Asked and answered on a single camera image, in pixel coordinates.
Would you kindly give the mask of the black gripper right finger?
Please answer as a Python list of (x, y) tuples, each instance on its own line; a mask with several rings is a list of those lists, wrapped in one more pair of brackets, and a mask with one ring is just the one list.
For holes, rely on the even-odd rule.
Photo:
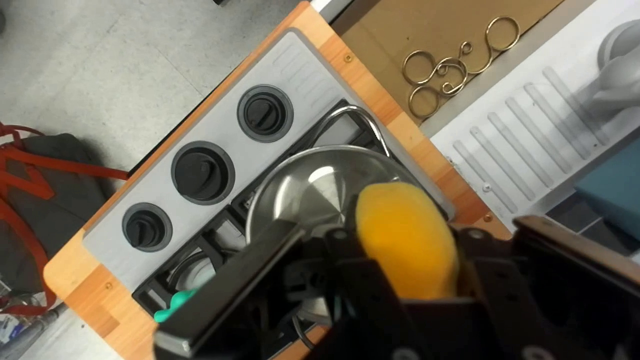
[(544, 216), (458, 231), (461, 291), (505, 360), (640, 360), (637, 266)]

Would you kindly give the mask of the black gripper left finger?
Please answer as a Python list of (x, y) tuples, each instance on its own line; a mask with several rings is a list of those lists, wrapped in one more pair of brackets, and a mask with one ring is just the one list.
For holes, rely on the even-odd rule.
[(272, 223), (158, 326), (154, 349), (170, 356), (191, 359), (303, 236), (306, 231), (294, 223)]

